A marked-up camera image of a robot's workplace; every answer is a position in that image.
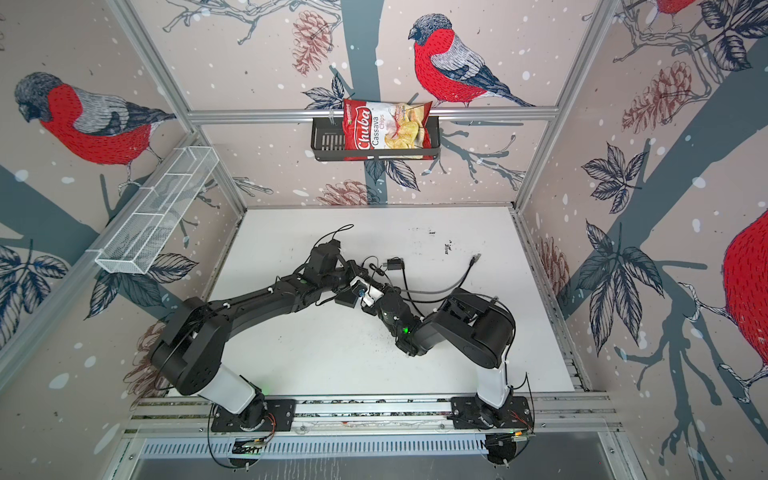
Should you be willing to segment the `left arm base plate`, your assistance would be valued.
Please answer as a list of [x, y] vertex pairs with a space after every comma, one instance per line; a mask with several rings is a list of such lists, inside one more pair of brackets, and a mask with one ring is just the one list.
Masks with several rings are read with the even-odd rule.
[[211, 416], [212, 433], [288, 432], [291, 430], [297, 401], [294, 399], [266, 399], [248, 406], [240, 414], [233, 414], [216, 406]]

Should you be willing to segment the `black power adapter with cord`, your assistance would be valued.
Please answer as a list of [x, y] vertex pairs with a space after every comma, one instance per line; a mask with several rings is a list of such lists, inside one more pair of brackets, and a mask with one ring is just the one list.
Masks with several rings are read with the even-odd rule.
[[389, 277], [390, 271], [403, 271], [405, 267], [404, 260], [400, 257], [392, 257], [384, 261], [382, 264], [376, 264], [375, 262], [368, 262], [364, 260], [362, 268], [366, 272], [366, 276], [369, 279], [374, 279], [376, 276], [382, 277], [383, 282], [393, 285], [392, 279]]

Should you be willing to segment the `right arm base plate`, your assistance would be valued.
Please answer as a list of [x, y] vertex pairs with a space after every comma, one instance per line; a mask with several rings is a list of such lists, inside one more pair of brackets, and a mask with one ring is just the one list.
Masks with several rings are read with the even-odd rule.
[[453, 397], [447, 419], [455, 429], [529, 430], [534, 424], [528, 399], [523, 396], [510, 396], [498, 408], [486, 404], [477, 395]]

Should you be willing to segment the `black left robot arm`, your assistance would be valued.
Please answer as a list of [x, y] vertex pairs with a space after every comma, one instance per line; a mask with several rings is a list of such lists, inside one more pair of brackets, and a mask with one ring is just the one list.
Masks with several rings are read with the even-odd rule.
[[326, 292], [345, 295], [368, 285], [368, 270], [344, 259], [338, 240], [319, 244], [293, 273], [268, 287], [225, 300], [185, 300], [153, 343], [151, 365], [178, 393], [198, 395], [242, 416], [258, 409], [263, 396], [223, 365], [229, 340], [273, 318], [300, 312]]

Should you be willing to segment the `black network switch box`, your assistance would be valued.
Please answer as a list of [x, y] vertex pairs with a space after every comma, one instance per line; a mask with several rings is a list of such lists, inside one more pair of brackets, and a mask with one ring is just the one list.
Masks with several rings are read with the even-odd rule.
[[359, 288], [352, 287], [350, 289], [340, 291], [334, 297], [334, 303], [344, 307], [354, 309], [360, 299]]

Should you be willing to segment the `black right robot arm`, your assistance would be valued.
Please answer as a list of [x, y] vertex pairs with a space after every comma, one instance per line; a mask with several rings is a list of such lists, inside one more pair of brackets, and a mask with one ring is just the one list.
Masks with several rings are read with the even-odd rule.
[[480, 405], [498, 410], [507, 402], [506, 354], [516, 322], [496, 297], [456, 288], [425, 317], [417, 316], [395, 288], [371, 287], [359, 297], [361, 309], [383, 322], [399, 350], [422, 356], [446, 341], [476, 365]]

